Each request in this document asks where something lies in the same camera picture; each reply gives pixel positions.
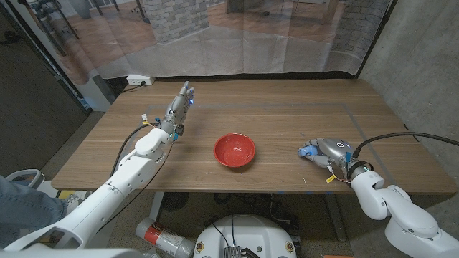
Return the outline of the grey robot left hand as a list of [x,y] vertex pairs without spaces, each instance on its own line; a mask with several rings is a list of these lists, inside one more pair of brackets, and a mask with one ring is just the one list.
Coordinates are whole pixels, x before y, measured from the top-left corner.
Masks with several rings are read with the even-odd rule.
[[179,94],[166,108],[164,119],[161,121],[161,129],[169,134],[172,140],[176,140],[184,132],[184,121],[190,106],[194,103],[194,88],[186,81]]

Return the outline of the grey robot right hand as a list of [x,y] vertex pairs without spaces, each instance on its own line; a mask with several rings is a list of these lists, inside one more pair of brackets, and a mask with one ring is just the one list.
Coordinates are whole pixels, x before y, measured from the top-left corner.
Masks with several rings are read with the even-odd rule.
[[322,168],[332,171],[336,166],[343,171],[346,181],[350,180],[348,169],[354,149],[345,140],[316,138],[309,140],[298,149],[298,156],[306,158]]

